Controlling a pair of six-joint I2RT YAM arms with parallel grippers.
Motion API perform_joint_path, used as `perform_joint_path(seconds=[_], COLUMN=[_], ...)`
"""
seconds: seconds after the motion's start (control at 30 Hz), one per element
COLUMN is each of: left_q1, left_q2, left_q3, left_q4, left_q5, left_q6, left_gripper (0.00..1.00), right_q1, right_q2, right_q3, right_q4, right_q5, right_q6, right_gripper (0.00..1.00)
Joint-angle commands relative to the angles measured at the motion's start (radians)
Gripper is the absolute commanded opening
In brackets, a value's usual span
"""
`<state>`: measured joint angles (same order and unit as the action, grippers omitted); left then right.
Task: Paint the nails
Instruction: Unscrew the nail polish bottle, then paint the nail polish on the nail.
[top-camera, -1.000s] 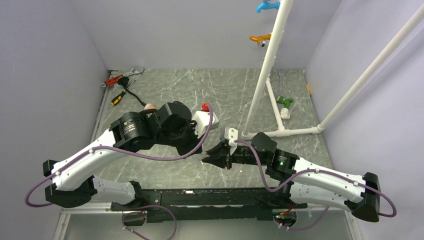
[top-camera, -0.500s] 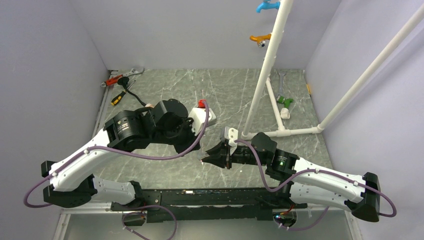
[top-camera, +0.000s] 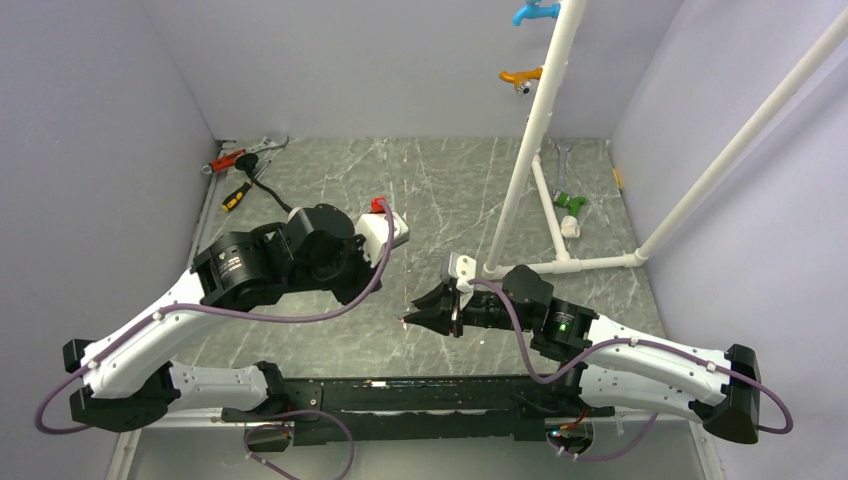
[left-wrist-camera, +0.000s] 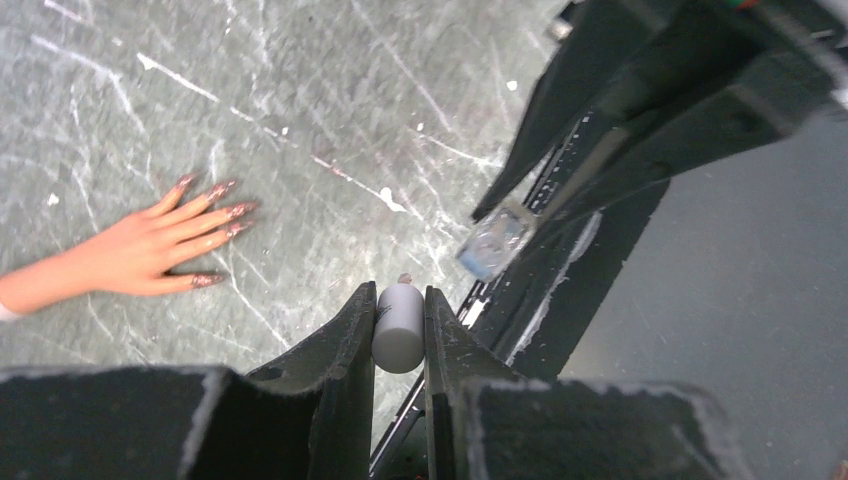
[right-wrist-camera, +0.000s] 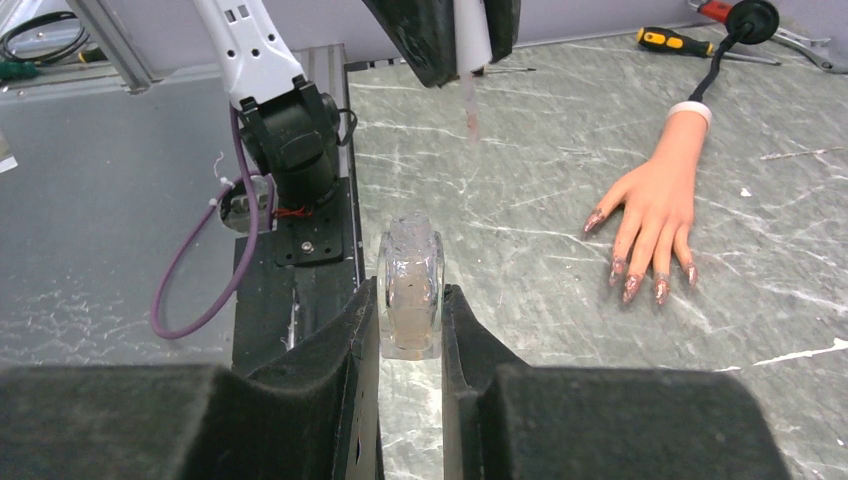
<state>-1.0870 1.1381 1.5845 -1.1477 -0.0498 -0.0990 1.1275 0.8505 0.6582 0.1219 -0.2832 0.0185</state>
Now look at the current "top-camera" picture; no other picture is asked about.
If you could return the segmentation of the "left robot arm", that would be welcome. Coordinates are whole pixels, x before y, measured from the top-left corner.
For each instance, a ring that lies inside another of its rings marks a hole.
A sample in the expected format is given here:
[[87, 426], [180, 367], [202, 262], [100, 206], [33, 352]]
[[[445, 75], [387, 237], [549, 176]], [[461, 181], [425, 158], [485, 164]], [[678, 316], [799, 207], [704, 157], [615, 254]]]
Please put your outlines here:
[[69, 399], [73, 421], [121, 433], [182, 410], [279, 417], [291, 401], [277, 365], [196, 367], [176, 354], [231, 320], [267, 321], [265, 308], [288, 294], [328, 292], [347, 313], [380, 288], [392, 250], [408, 237], [404, 219], [383, 202], [357, 220], [319, 204], [222, 235], [136, 318], [101, 340], [64, 346], [66, 369], [82, 382]]

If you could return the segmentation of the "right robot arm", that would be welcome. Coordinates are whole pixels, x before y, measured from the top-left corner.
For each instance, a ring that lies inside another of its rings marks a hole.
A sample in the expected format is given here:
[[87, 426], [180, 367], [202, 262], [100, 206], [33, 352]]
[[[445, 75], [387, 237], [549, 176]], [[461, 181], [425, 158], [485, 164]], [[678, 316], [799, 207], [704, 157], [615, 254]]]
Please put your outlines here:
[[701, 349], [640, 332], [555, 297], [553, 285], [525, 265], [499, 291], [482, 284], [451, 278], [414, 300], [403, 320], [453, 337], [467, 327], [511, 331], [524, 357], [535, 350], [569, 369], [538, 378], [552, 386], [552, 404], [564, 415], [653, 410], [698, 422], [726, 441], [758, 442], [760, 371], [752, 348]]

